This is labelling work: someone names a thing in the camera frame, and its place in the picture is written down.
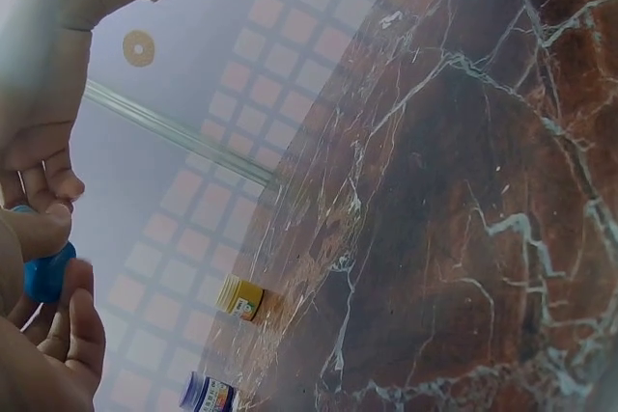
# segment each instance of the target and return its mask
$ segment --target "blue bottle cap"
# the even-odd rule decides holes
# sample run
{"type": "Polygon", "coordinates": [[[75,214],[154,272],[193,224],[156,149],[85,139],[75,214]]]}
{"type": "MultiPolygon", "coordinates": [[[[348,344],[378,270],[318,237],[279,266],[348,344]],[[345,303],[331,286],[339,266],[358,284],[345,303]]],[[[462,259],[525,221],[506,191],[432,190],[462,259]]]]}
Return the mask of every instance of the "blue bottle cap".
{"type": "Polygon", "coordinates": [[[197,405],[197,402],[200,400],[199,395],[202,390],[201,383],[202,382],[200,381],[197,371],[193,371],[186,380],[183,395],[181,396],[181,401],[179,402],[180,409],[193,410],[193,408],[197,405]]]}
{"type": "MultiPolygon", "coordinates": [[[[16,206],[13,211],[34,212],[32,208],[25,205],[16,206]]],[[[26,262],[24,265],[26,294],[38,303],[57,302],[62,293],[67,263],[76,257],[75,247],[68,242],[60,253],[54,256],[26,262]]]]}

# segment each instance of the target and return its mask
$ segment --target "marble surface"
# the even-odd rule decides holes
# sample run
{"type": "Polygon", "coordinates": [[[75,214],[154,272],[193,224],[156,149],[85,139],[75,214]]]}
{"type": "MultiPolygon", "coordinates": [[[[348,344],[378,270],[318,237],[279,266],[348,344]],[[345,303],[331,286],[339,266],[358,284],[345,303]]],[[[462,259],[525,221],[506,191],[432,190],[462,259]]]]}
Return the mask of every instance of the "marble surface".
{"type": "Polygon", "coordinates": [[[259,411],[610,410],[618,0],[379,0],[202,368],[259,411]]]}

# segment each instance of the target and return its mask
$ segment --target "bottle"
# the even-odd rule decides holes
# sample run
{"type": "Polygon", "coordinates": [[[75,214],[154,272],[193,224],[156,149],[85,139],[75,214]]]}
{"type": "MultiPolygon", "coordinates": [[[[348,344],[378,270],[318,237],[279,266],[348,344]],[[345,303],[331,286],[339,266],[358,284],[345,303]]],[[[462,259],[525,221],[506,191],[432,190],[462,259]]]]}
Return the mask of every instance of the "bottle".
{"type": "Polygon", "coordinates": [[[231,412],[234,388],[197,371],[189,376],[180,408],[191,412],[231,412]]]}
{"type": "MultiPolygon", "coordinates": [[[[26,205],[16,206],[15,212],[33,213],[26,205]]],[[[65,281],[67,263],[77,256],[75,247],[68,242],[56,255],[28,261],[24,265],[24,290],[37,303],[55,303],[60,299],[65,281]]]]}
{"type": "Polygon", "coordinates": [[[263,288],[228,274],[216,300],[216,307],[219,311],[251,321],[258,313],[263,299],[263,288]]]}

